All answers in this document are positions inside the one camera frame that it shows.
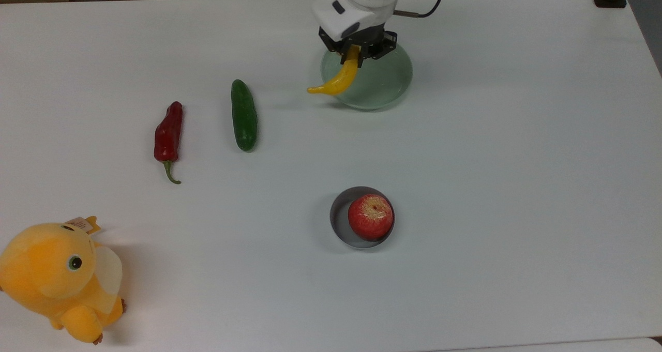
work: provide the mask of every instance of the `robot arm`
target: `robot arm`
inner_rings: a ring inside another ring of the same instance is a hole
[[[361,47],[359,67],[366,58],[380,58],[395,49],[397,34],[384,30],[398,0],[317,0],[313,13],[326,48],[342,56]]]

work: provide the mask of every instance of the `plush toy eye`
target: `plush toy eye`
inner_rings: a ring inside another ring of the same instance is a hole
[[[81,265],[83,265],[83,261],[78,255],[72,255],[71,257],[69,257],[69,261],[67,263],[67,267],[69,268],[69,270],[71,270],[72,272],[74,270],[79,270]]]

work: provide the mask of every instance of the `plush toy foot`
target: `plush toy foot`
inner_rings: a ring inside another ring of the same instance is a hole
[[[48,321],[50,321],[50,326],[52,326],[56,330],[62,330],[62,328],[64,328],[64,326],[62,326],[62,324],[55,321],[54,319],[48,319]]]

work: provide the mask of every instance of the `cucumber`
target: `cucumber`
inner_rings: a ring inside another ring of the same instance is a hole
[[[258,114],[255,111],[253,95],[246,83],[240,79],[232,82],[232,124],[234,139],[239,149],[248,152],[255,147],[258,140]]]

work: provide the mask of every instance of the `tag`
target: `tag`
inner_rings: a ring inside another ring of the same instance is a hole
[[[85,231],[87,234],[93,234],[94,232],[101,230],[101,227],[97,225],[97,218],[95,216],[90,216],[87,219],[79,216],[78,218],[71,219],[64,224],[74,225]]]

